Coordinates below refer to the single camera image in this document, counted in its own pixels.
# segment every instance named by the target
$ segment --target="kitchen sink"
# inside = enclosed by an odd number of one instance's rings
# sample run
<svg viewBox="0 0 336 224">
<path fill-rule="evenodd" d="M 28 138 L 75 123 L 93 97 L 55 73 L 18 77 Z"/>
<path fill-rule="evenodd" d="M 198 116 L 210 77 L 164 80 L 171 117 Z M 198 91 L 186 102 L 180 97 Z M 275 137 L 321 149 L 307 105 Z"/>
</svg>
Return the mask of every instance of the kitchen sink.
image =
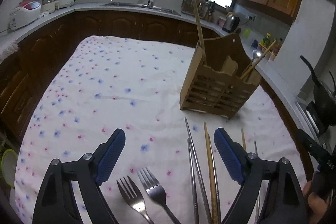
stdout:
<svg viewBox="0 0 336 224">
<path fill-rule="evenodd" d="M 165 9 L 165 8 L 161 8 L 161 7 L 157 7 L 157 6 L 148 6 L 146 4 L 133 4 L 133 3 L 123 3 L 123 2 L 111 2 L 111 3 L 103 4 L 101 6 L 120 6 L 120 7 L 145 8 L 145 9 L 152 9 L 152 10 L 156 10 L 156 11 L 167 13 L 167 14 L 181 16 L 175 10 Z"/>
</svg>

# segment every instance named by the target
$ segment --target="blue gripper pad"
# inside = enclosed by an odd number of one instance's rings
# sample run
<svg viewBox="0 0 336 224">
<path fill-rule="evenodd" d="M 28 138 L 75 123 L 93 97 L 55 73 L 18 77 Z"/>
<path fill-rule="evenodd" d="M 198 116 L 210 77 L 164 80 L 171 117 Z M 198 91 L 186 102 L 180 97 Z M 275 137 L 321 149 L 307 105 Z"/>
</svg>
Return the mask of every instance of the blue gripper pad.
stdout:
<svg viewBox="0 0 336 224">
<path fill-rule="evenodd" d="M 112 134 L 111 138 L 114 138 L 114 134 L 117 136 L 112 140 L 112 142 L 109 141 L 110 139 L 101 145 L 109 145 L 108 148 L 106 149 L 105 154 L 101 157 L 101 160 L 98 163 L 98 172 L 96 176 L 96 184 L 100 186 L 103 182 L 107 181 L 112 173 L 112 170 L 114 168 L 114 165 L 116 164 L 120 153 L 122 152 L 125 142 L 126 142 L 126 137 L 125 137 L 125 132 L 121 129 L 117 129 L 115 132 Z"/>
<path fill-rule="evenodd" d="M 245 150 L 239 143 L 232 141 L 224 128 L 216 129 L 214 141 L 232 180 L 238 182 L 239 185 L 242 185 L 245 180 L 243 172 L 243 166 L 246 164 L 246 159 L 244 157 L 244 154 L 246 154 Z"/>
</svg>

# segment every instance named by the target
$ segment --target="power outlet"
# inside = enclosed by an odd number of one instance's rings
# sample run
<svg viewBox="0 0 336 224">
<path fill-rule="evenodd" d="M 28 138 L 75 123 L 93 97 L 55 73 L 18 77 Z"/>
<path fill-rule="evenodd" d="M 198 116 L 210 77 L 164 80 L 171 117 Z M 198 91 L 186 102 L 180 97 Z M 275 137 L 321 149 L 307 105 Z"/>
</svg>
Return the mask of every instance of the power outlet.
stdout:
<svg viewBox="0 0 336 224">
<path fill-rule="evenodd" d="M 246 19 L 249 19 L 250 21 L 254 21 L 257 16 L 254 14 L 248 14 L 246 15 Z"/>
</svg>

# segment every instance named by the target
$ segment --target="wooden utensil holder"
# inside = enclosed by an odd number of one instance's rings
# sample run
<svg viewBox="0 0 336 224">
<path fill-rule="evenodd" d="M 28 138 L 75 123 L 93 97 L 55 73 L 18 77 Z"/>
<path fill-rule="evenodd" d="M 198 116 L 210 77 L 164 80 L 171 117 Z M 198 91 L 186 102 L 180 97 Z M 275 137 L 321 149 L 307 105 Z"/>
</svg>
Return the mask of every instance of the wooden utensil holder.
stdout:
<svg viewBox="0 0 336 224">
<path fill-rule="evenodd" d="M 238 63 L 234 75 L 223 71 L 227 56 Z M 180 109 L 231 119 L 250 98 L 261 79 L 256 70 L 246 82 L 239 78 L 249 63 L 237 34 L 204 39 L 204 48 L 198 42 L 180 92 Z"/>
</svg>

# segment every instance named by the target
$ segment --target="tablecloth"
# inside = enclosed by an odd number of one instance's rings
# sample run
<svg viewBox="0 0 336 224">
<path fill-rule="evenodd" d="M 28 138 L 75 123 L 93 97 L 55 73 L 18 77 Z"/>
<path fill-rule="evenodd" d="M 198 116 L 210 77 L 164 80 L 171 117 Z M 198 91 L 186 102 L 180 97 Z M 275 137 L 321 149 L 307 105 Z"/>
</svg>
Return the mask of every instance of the tablecloth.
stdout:
<svg viewBox="0 0 336 224">
<path fill-rule="evenodd" d="M 305 173 L 286 127 L 270 97 L 258 87 L 234 118 L 181 111 L 180 90 L 194 49 L 171 43 L 91 36 L 84 39 L 41 98 L 21 145 L 15 179 L 16 211 L 31 223 L 43 176 L 54 158 L 78 160 L 106 142 L 116 128 L 126 134 L 126 145 L 108 181 L 100 189 L 120 224 L 146 223 L 122 199 L 116 180 L 129 175 L 145 198 L 155 223 L 171 223 L 163 209 L 149 200 L 137 169 L 148 167 L 167 193 L 167 204 L 181 223 L 194 221 L 189 173 L 187 117 L 210 200 L 208 164 L 203 130 L 207 122 L 219 180 L 222 217 L 239 185 L 232 181 L 213 142 L 213 133 L 224 127 L 247 151 L 278 161 L 290 159 L 299 182 Z M 84 223 L 91 223 L 78 183 L 74 193 Z M 261 188 L 263 198 L 266 185 Z M 201 223 L 206 223 L 199 192 Z"/>
</svg>

